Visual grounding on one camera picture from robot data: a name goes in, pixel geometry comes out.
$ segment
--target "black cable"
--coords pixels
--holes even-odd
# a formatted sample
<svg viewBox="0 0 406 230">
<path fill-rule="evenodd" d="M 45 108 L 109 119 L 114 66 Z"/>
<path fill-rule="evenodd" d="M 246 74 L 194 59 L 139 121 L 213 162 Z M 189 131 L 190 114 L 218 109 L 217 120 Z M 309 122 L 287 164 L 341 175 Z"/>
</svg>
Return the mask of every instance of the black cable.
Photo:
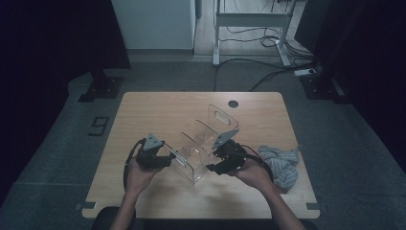
<svg viewBox="0 0 406 230">
<path fill-rule="evenodd" d="M 303 54 L 297 53 L 296 51 L 291 50 L 291 49 L 287 49 L 287 51 L 289 52 L 289 54 L 291 54 L 291 55 L 294 56 L 294 57 L 306 58 L 306 59 L 313 59 L 313 56 L 310 56 L 310 55 L 303 55 Z"/>
<path fill-rule="evenodd" d="M 230 29 L 228 30 L 230 33 L 232 33 L 232 34 L 239 34 L 239 33 L 244 33 L 244 32 L 250 32 L 250 31 L 256 31 L 256 30 L 270 30 L 270 31 L 275 31 L 275 32 L 277 32 L 277 30 L 275 30 L 275 29 L 272 29 L 272 28 L 268 28 L 268 27 L 258 27 L 258 28 L 252 28 L 252 29 L 247 29 L 247 30 L 243 30 L 243 31 L 237 31 L 237 32 L 234 32 L 234 31 L 230 31 Z"/>
<path fill-rule="evenodd" d="M 219 41 L 238 41 L 238 42 L 250 42 L 250 41 L 256 41 L 256 40 L 262 40 L 263 37 L 260 38 L 254 38 L 254 39 L 249 39 L 249 40 L 240 40 L 240 39 L 218 39 Z"/>
<path fill-rule="evenodd" d="M 225 63 L 230 62 L 230 61 L 235 61 L 235 60 L 242 60 L 242 61 L 252 61 L 255 63 L 259 63 L 259 64 L 264 64 L 273 68 L 278 68 L 278 69 L 288 69 L 288 67 L 284 67 L 284 66 L 278 66 L 278 65 L 274 65 L 274 64 L 270 64 L 270 63 L 266 63 L 266 62 L 262 62 L 262 61 L 258 61 L 258 60 L 252 60 L 252 59 L 246 59 L 246 58 L 232 58 L 232 59 L 227 59 L 223 62 L 221 62 L 216 68 L 215 68 L 215 73 L 214 73 L 214 87 L 213 87 L 213 91 L 216 91 L 217 88 L 217 75 L 218 75 L 218 70 L 220 69 L 221 66 L 223 66 Z"/>
<path fill-rule="evenodd" d="M 274 64 L 271 64 L 271 63 L 266 63 L 266 62 L 262 62 L 262 61 L 258 61 L 258 60 L 253 60 L 253 59 L 246 59 L 246 58 L 232 58 L 232 59 L 227 59 L 227 60 L 221 62 L 221 63 L 215 68 L 215 73 L 214 73 L 214 87 L 213 87 L 213 91 L 214 91 L 214 92 L 216 91 L 216 88 L 217 88 L 217 76 L 218 76 L 218 71 L 219 71 L 220 67 L 223 66 L 225 63 L 228 63 L 228 62 L 230 62 L 230 61 L 235 61 L 235 60 L 252 61 L 252 62 L 255 62 L 255 63 L 264 64 L 264 65 L 267 65 L 267 66 L 270 66 L 270 67 L 273 67 L 273 68 L 282 69 L 281 71 L 273 72 L 273 73 L 270 73 L 270 74 L 266 75 L 265 77 L 263 77 L 259 82 L 257 82 L 257 83 L 250 89 L 249 92 L 254 91 L 261 83 L 263 83 L 264 81 L 267 81 L 267 80 L 268 80 L 268 77 L 271 77 L 271 76 L 274 75 L 274 74 L 275 74 L 275 76 L 276 76 L 276 75 L 278 75 L 279 73 L 284 73 L 284 72 L 288 72 L 288 71 L 291 71 L 291 70 L 296 70 L 296 69 L 299 69 L 299 68 L 312 66 L 312 65 L 315 64 L 314 61 L 311 61 L 311 62 L 309 62 L 309 63 L 307 63 L 307 64 L 298 65 L 298 66 L 296 66 L 296 67 L 285 67 L 285 66 L 274 65 Z"/>
<path fill-rule="evenodd" d="M 262 37 L 262 40 L 260 41 L 260 44 L 265 48 L 271 48 L 271 47 L 277 46 L 276 40 L 272 40 L 272 39 L 279 39 L 279 38 L 277 36 L 267 35 L 266 34 L 267 30 L 278 32 L 277 30 L 274 30 L 274 29 L 265 28 L 265 30 L 263 31 L 263 37 Z M 274 44 L 273 45 L 266 45 L 265 40 L 269 40 L 269 41 L 273 42 Z"/>
<path fill-rule="evenodd" d="M 257 87 L 260 86 L 264 81 L 271 81 L 271 80 L 274 79 L 275 76 L 277 76 L 278 74 L 286 73 L 286 72 L 289 72 L 289 71 L 292 71 L 292 70 L 301 69 L 301 68 L 304 68 L 304 67 L 310 67 L 310 66 L 313 66 L 313 65 L 315 65 L 315 64 L 316 64 L 316 61 L 313 60 L 313 61 L 311 61 L 310 63 L 306 63 L 306 64 L 303 64 L 303 65 L 298 65 L 298 66 L 293 67 L 293 68 L 289 68 L 289 69 L 280 70 L 280 71 L 277 71 L 277 72 L 270 73 L 270 74 L 266 75 L 265 77 L 263 77 L 260 81 L 258 81 L 258 82 L 249 90 L 249 92 L 253 92 L 254 90 L 256 90 Z"/>
<path fill-rule="evenodd" d="M 308 58 L 312 58 L 313 55 L 311 53 L 301 53 L 300 50 L 295 49 L 294 47 L 292 47 L 289 43 L 286 44 L 286 48 L 289 51 L 289 53 L 291 53 L 292 55 L 295 56 L 302 56 L 302 57 L 308 57 Z"/>
<path fill-rule="evenodd" d="M 224 156 L 224 158 L 226 160 L 227 160 L 227 156 L 240 156 L 240 157 L 244 158 L 244 161 L 245 161 L 245 159 L 251 159 L 251 160 L 256 161 L 261 166 L 263 166 L 263 168 L 268 172 L 269 178 L 271 179 L 272 183 L 274 183 L 274 175 L 272 174 L 271 168 L 269 167 L 268 164 L 266 164 L 266 162 L 258 154 L 257 154 L 257 156 L 251 155 L 251 154 L 248 154 L 248 153 L 242 153 L 242 152 L 221 152 L 221 154 Z M 215 172 L 218 173 L 218 171 L 216 169 L 214 169 L 214 168 L 211 168 L 211 169 L 209 168 L 209 170 L 210 171 L 215 171 Z"/>
<path fill-rule="evenodd" d="M 267 0 L 267 1 L 266 1 L 265 6 L 263 6 L 263 8 L 262 8 L 262 10 L 260 10 L 260 12 L 262 12 L 262 11 L 263 11 L 263 9 L 265 9 L 265 7 L 266 7 L 266 6 L 268 6 L 268 4 L 269 4 L 269 0 Z"/>
<path fill-rule="evenodd" d="M 249 149 L 249 150 L 251 150 L 251 151 L 253 151 L 254 154 L 257 155 L 257 156 L 260 158 L 259 154 L 258 154 L 255 150 L 253 150 L 251 147 L 245 146 L 245 145 L 241 145 L 241 146 L 242 146 L 242 147 L 245 147 L 245 148 L 247 148 L 247 149 Z"/>
<path fill-rule="evenodd" d="M 237 11 L 239 12 L 239 8 L 237 7 L 237 3 L 236 3 L 236 0 L 234 0 L 234 7 L 237 9 Z"/>
<path fill-rule="evenodd" d="M 293 64 L 294 64 L 295 66 L 298 66 L 298 64 L 296 63 L 296 60 L 298 60 L 298 59 L 306 59 L 306 60 L 308 60 L 308 58 L 306 58 L 306 57 L 296 57 L 296 58 L 293 58 Z"/>
<path fill-rule="evenodd" d="M 271 8 L 271 12 L 274 11 L 274 6 L 275 6 L 275 0 L 272 1 L 272 8 Z"/>
<path fill-rule="evenodd" d="M 215 29 L 215 7 L 214 7 L 214 0 L 213 0 L 213 27 L 214 27 L 214 29 Z M 263 30 L 263 29 L 266 29 L 265 27 L 262 27 L 262 28 L 253 28 L 253 29 L 248 29 L 248 30 L 233 32 L 233 31 L 230 30 L 229 27 L 226 27 L 226 28 L 227 28 L 227 30 L 228 30 L 230 33 L 232 33 L 232 34 L 239 34 L 239 33 L 244 33 L 244 32 L 249 32 L 249 31 L 255 31 L 255 30 Z M 220 41 L 233 40 L 233 41 L 241 41 L 241 42 L 244 42 L 244 41 L 251 41 L 251 40 L 236 40 L 236 39 L 225 39 L 225 40 L 219 39 L 219 40 L 220 40 Z"/>
<path fill-rule="evenodd" d="M 298 48 L 295 48 L 295 47 L 293 47 L 292 45 L 290 45 L 287 41 L 286 41 L 286 43 L 287 43 L 287 45 L 288 45 L 289 47 L 291 47 L 293 50 L 296 50 L 296 51 L 298 51 L 298 52 L 307 53 L 307 54 L 310 54 L 310 55 L 311 55 L 311 52 L 309 52 L 309 51 L 300 50 L 300 49 L 298 49 Z"/>
<path fill-rule="evenodd" d="M 129 155 L 128 155 L 127 159 L 125 160 L 125 164 L 126 164 L 126 165 L 128 165 L 129 162 L 131 161 L 131 159 L 134 158 L 133 156 L 134 156 L 134 151 L 135 151 L 135 149 L 137 149 L 137 147 L 138 147 L 140 144 L 143 144 L 146 140 L 147 140 L 146 138 L 143 138 L 143 139 L 139 140 L 139 141 L 134 145 L 134 147 L 132 148 L 132 150 L 129 152 Z"/>
<path fill-rule="evenodd" d="M 286 8 L 284 8 L 284 12 L 287 12 L 287 4 L 289 3 L 289 0 L 286 0 Z"/>
</svg>

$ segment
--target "crumpled towel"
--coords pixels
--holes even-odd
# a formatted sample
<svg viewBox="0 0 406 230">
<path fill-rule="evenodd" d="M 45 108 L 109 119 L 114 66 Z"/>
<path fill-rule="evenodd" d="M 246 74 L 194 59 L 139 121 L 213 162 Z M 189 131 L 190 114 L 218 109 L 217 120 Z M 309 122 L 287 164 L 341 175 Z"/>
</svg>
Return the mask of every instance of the crumpled towel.
<svg viewBox="0 0 406 230">
<path fill-rule="evenodd" d="M 260 146 L 259 153 L 265 163 L 271 168 L 275 185 L 290 190 L 298 179 L 296 165 L 299 161 L 299 147 L 292 150 L 280 150 Z"/>
</svg>

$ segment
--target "white cabinet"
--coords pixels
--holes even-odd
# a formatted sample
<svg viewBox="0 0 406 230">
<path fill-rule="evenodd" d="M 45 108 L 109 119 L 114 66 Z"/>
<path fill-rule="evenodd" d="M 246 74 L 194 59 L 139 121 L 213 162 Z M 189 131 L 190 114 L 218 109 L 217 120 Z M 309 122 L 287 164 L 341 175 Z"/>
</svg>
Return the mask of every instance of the white cabinet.
<svg viewBox="0 0 406 230">
<path fill-rule="evenodd" d="M 194 41 L 194 0 L 112 0 L 126 49 L 185 49 Z"/>
</svg>

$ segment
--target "black curtain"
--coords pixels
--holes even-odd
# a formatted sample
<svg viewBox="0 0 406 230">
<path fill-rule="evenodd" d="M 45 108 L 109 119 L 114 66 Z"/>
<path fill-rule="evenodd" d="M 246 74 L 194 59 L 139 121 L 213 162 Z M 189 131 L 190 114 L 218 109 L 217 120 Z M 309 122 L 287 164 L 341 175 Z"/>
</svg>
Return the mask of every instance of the black curtain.
<svg viewBox="0 0 406 230">
<path fill-rule="evenodd" d="M 94 66 L 130 65 L 109 0 L 1 0 L 0 47 L 3 202 L 64 106 L 68 82 Z"/>
<path fill-rule="evenodd" d="M 349 97 L 406 172 L 404 4 L 370 0 L 336 61 Z"/>
</svg>

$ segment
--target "transparent plastic container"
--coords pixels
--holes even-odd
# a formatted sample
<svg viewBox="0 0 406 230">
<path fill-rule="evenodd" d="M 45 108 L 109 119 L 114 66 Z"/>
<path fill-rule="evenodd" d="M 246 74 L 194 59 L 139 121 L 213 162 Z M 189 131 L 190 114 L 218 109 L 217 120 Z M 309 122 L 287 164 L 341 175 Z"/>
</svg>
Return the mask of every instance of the transparent plastic container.
<svg viewBox="0 0 406 230">
<path fill-rule="evenodd" d="M 233 138 L 238 132 L 238 122 L 218 107 L 210 104 L 208 108 L 208 122 L 199 120 L 194 122 L 194 135 L 191 138 L 182 132 L 181 147 L 172 150 L 176 158 L 171 165 L 191 184 L 195 184 L 207 171 L 207 165 L 216 163 L 213 151 Z"/>
</svg>

